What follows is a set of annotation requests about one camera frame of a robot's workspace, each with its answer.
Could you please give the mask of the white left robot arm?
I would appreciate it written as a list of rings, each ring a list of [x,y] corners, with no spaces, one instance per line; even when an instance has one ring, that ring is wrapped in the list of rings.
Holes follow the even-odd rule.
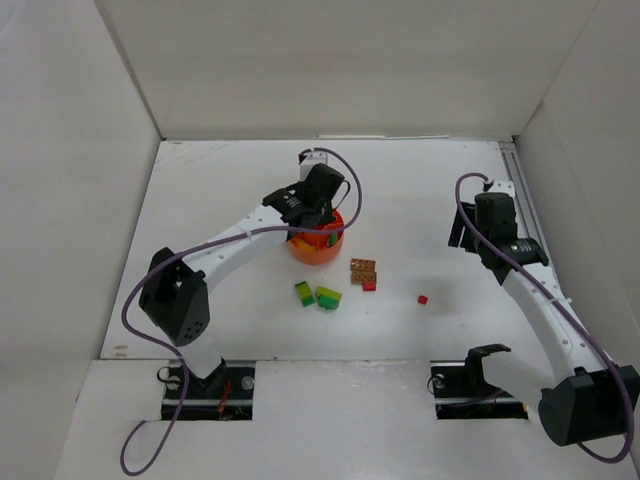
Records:
[[[223,383],[224,359],[209,328],[209,295],[225,277],[291,239],[286,226],[312,229],[330,224],[344,176],[317,163],[306,177],[267,195],[242,220],[212,241],[216,244],[167,265],[142,287],[139,307],[185,359],[190,378],[211,397]]]

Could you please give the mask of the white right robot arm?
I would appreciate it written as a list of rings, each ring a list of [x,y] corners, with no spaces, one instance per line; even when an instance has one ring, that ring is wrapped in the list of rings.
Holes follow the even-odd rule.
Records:
[[[551,366],[544,375],[506,345],[474,347],[463,374],[470,394],[506,392],[537,413],[558,446],[584,448],[589,441],[621,435],[623,447],[609,459],[619,462],[635,437],[637,370],[616,364],[578,320],[544,249],[532,238],[519,237],[512,195],[485,191],[472,203],[457,201],[456,207],[450,246],[479,256],[524,314]]]

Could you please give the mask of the yellow square lego brick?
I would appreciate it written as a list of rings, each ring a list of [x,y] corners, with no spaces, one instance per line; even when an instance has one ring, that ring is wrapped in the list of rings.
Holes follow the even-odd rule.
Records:
[[[318,247],[316,244],[310,244],[306,242],[303,238],[294,237],[291,239],[291,244],[299,250],[308,251],[308,252],[317,252]]]

